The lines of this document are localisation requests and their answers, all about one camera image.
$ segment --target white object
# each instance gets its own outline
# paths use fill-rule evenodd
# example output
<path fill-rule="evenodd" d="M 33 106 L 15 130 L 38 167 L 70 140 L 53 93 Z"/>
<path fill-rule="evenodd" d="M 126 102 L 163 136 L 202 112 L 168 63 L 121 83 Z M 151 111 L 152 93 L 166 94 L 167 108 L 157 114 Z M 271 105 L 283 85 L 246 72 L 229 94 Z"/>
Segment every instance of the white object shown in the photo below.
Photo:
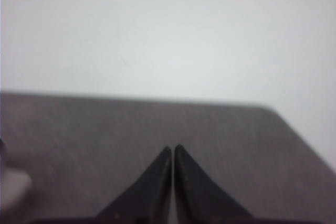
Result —
<path fill-rule="evenodd" d="M 6 148 L 0 139 L 0 215 L 17 206 L 32 187 L 30 176 L 23 170 L 6 167 Z"/>

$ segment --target dark gray table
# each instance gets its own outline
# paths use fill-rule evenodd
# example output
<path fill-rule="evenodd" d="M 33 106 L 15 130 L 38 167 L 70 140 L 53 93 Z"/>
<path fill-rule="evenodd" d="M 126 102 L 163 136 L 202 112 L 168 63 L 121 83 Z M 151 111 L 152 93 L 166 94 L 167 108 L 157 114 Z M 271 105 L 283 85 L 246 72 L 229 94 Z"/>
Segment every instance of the dark gray table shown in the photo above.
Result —
<path fill-rule="evenodd" d="M 1 103 L 10 163 L 35 186 L 13 223 L 94 216 L 178 143 L 254 215 L 336 223 L 335 174 L 267 108 L 17 94 Z"/>

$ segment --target gray surface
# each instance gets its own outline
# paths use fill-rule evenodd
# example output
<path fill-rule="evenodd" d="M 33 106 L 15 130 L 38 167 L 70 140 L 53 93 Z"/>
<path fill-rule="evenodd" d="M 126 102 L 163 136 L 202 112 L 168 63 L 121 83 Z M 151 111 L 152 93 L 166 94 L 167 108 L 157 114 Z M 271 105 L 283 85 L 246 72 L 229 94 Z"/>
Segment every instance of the gray surface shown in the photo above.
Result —
<path fill-rule="evenodd" d="M 1 113 L 35 185 L 12 220 L 95 215 L 178 143 L 256 216 L 336 220 L 335 174 L 264 108 L 7 94 Z"/>

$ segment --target table surface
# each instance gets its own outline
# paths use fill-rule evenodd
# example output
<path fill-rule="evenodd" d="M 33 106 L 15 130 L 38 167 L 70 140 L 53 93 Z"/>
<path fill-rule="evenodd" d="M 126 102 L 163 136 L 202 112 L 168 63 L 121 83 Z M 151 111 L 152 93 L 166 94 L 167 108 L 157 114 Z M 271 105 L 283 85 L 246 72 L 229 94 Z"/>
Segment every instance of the table surface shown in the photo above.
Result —
<path fill-rule="evenodd" d="M 10 93 L 1 101 L 9 165 L 34 183 L 8 223 L 94 216 L 179 143 L 255 216 L 336 219 L 335 174 L 270 109 Z"/>

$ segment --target white wall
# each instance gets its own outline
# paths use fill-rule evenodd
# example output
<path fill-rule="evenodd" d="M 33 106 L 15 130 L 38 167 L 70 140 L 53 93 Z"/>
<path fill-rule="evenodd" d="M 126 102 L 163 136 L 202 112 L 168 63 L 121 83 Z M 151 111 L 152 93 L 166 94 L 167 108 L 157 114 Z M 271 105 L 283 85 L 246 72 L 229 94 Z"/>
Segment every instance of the white wall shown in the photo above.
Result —
<path fill-rule="evenodd" d="M 257 102 L 336 168 L 336 0 L 2 0 L 3 91 Z"/>

